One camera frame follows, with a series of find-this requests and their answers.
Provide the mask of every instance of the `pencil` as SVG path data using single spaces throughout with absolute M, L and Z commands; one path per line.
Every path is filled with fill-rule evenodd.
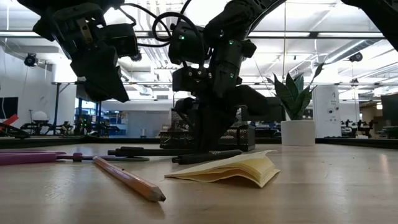
M 112 165 L 98 156 L 94 157 L 93 160 L 96 165 L 100 166 L 106 172 L 125 183 L 131 189 L 140 193 L 146 199 L 152 202 L 164 202 L 166 200 L 166 196 L 162 193 L 161 189 L 149 181 L 142 179 L 115 165 Z

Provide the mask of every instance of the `workbench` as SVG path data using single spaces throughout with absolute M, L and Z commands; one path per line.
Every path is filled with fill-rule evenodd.
M 41 149 L 102 154 L 120 146 L 80 144 Z M 398 151 L 317 144 L 256 146 L 281 169 L 263 189 L 239 177 L 212 184 L 165 179 L 190 166 L 169 157 L 117 166 L 158 185 L 152 203 L 91 162 L 59 161 L 0 167 L 0 222 L 138 223 L 397 223 Z

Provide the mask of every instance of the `sticky note pad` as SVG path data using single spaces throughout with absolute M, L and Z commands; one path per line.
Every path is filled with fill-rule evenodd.
M 271 151 L 234 156 L 229 159 L 209 162 L 189 169 L 165 175 L 179 179 L 199 182 L 214 182 L 230 177 L 241 176 L 255 182 L 259 187 L 265 186 L 280 170 L 266 156 Z

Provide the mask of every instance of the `desk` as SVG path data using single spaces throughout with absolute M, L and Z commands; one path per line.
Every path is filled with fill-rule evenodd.
M 105 154 L 119 146 L 48 149 Z M 398 151 L 332 145 L 257 145 L 256 151 L 269 149 L 278 150 L 269 157 L 282 172 L 263 189 L 239 178 L 214 184 L 164 179 L 164 174 L 184 168 L 165 157 L 118 163 L 157 184 L 167 197 L 164 203 L 147 202 L 89 162 L 0 167 L 1 223 L 385 224 L 398 220 Z

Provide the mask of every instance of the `green leaf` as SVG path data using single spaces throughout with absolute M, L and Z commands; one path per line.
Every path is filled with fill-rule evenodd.
M 284 102 L 286 109 L 293 107 L 295 104 L 295 100 L 293 99 L 292 94 L 289 89 L 281 83 L 276 75 L 274 74 L 274 82 L 275 82 L 275 92 L 278 98 Z
M 310 91 L 310 93 L 312 94 L 312 92 L 317 88 L 318 86 L 315 86 L 314 88 L 312 88 L 312 90 Z
M 304 89 L 304 75 L 303 75 L 303 74 L 298 75 L 298 77 L 296 78 L 296 80 L 294 81 L 294 83 L 295 83 L 296 86 L 297 86 L 298 93 L 303 92 L 303 89 Z
M 301 120 L 303 119 L 303 114 L 300 114 L 300 111 L 302 110 L 303 106 L 305 107 L 308 106 L 310 103 L 308 99 L 311 100 L 311 93 L 310 93 L 310 87 L 306 87 L 297 97 L 297 100 L 294 104 L 294 106 L 291 108 L 292 114 L 294 115 L 294 120 Z
M 307 96 L 304 98 L 304 100 L 303 100 L 303 105 L 302 105 L 302 107 L 301 107 L 301 110 L 298 111 L 298 113 L 297 113 L 297 117 L 298 117 L 298 118 L 303 119 L 304 111 L 305 111 L 305 109 L 307 109 L 307 107 L 309 106 L 309 104 L 310 104 L 310 102 L 311 102 L 311 98 L 312 98 L 311 95 L 307 95 Z
M 294 83 L 293 78 L 290 76 L 289 73 L 287 74 L 286 77 L 286 87 L 289 89 L 290 93 L 292 94 L 293 100 L 295 101 L 299 96 L 299 90 L 297 89 L 297 86 Z
M 315 71 L 315 74 L 314 74 L 314 76 L 313 76 L 313 78 L 312 78 L 312 80 L 311 80 L 310 86 L 311 86 L 311 84 L 313 83 L 314 79 L 315 79 L 317 76 L 319 76 L 319 74 L 321 74 L 324 65 L 325 65 L 325 63 L 321 63 L 321 64 L 318 66 L 318 68 L 317 68 L 317 70 Z
M 269 83 L 275 85 L 275 83 L 274 83 L 274 81 L 272 81 L 272 79 L 270 79 L 270 78 L 268 78 L 268 77 L 266 77 L 266 79 L 267 79 L 267 82 L 269 82 Z
M 286 106 L 286 104 L 281 100 L 280 103 L 282 104 L 282 106 L 285 108 L 285 112 L 287 113 L 287 116 L 289 116 L 289 118 L 291 120 L 294 119 L 294 114 L 292 114 L 292 111 L 289 110 L 289 108 Z

